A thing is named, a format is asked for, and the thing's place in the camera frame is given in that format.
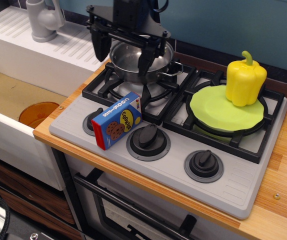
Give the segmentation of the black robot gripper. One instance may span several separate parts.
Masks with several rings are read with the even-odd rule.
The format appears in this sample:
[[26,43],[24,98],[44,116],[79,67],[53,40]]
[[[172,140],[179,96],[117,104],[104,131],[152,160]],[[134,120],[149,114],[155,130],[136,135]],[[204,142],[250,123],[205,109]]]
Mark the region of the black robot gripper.
[[169,5],[159,6],[157,0],[114,0],[112,6],[89,5],[87,21],[96,58],[103,62],[112,39],[141,49],[138,76],[145,76],[155,58],[165,54],[171,33],[161,26],[160,13]]

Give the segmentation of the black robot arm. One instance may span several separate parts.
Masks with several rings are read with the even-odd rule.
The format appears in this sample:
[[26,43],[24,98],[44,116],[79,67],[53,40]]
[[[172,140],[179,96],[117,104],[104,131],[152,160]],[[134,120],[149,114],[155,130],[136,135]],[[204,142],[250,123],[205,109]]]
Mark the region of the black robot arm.
[[156,9],[157,1],[115,0],[113,6],[89,5],[87,21],[96,58],[103,61],[112,46],[112,39],[141,49],[138,74],[144,76],[155,58],[165,54],[171,33],[159,22],[159,13],[167,9],[166,1]]

